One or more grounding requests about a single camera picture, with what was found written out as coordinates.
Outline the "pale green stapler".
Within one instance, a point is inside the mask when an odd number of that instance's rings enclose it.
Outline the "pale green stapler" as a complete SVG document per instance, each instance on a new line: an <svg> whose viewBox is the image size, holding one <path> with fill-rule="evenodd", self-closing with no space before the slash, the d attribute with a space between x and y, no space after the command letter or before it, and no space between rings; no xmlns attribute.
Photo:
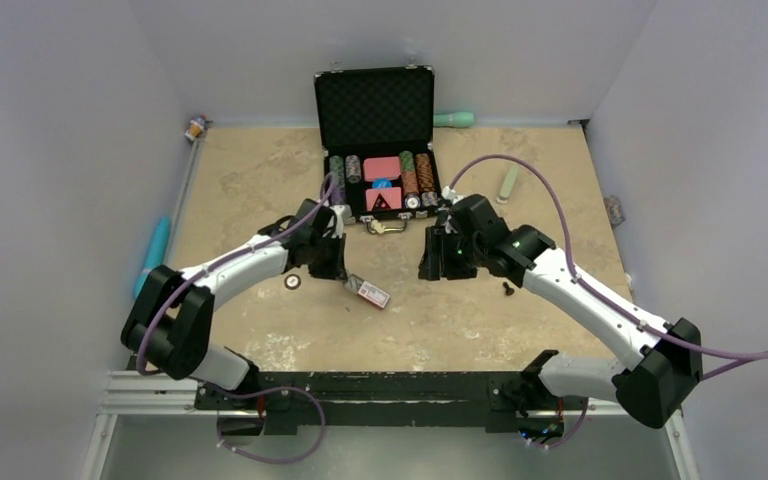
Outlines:
<svg viewBox="0 0 768 480"><path fill-rule="evenodd" d="M510 200L516 186L519 170L520 166L517 163L508 168L497 193L497 203L506 204Z"/></svg>

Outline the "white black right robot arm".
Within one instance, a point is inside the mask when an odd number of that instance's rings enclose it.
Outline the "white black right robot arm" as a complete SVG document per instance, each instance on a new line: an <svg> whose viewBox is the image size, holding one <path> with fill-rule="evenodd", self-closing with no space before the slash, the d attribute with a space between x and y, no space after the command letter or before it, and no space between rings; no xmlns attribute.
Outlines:
<svg viewBox="0 0 768 480"><path fill-rule="evenodd" d="M545 350L522 370L516 399L536 407L567 396L610 401L658 429L701 382L701 332L694 323L670 323L636 307L579 269L540 230L509 228L484 196L474 194L441 210L426 228L418 277L465 280L481 269L548 301L614 356Z"/></svg>

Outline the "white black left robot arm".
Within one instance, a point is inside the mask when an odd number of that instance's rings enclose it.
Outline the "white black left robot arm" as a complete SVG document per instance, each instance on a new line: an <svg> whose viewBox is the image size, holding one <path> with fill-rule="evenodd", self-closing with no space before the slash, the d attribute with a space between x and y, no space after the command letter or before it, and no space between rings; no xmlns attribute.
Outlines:
<svg viewBox="0 0 768 480"><path fill-rule="evenodd" d="M260 282L305 267L310 276L345 281L345 210L306 199L293 215L259 229L238 248L194 267L150 271L120 341L147 365L174 380L194 379L219 390L232 408L252 405L259 369L244 355L212 342L214 314Z"/></svg>

